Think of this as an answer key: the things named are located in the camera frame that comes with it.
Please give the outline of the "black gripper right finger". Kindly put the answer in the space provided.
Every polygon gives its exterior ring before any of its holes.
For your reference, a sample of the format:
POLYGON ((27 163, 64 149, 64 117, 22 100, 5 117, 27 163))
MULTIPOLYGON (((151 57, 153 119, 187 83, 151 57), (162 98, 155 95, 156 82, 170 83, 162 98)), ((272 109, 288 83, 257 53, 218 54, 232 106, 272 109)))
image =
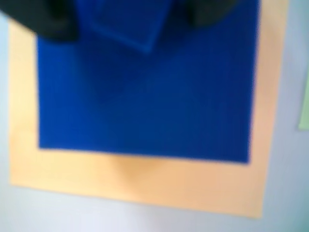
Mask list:
POLYGON ((208 26, 223 19, 239 0, 188 0, 188 20, 194 27, 208 26))

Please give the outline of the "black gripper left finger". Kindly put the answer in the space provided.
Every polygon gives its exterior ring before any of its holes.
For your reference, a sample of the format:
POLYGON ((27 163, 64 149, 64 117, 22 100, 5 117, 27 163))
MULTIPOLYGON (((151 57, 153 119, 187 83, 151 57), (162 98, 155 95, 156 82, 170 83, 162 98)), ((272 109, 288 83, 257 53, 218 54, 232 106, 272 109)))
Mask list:
POLYGON ((79 37, 73 0, 0 0, 0 10, 51 41, 71 42, 79 37))

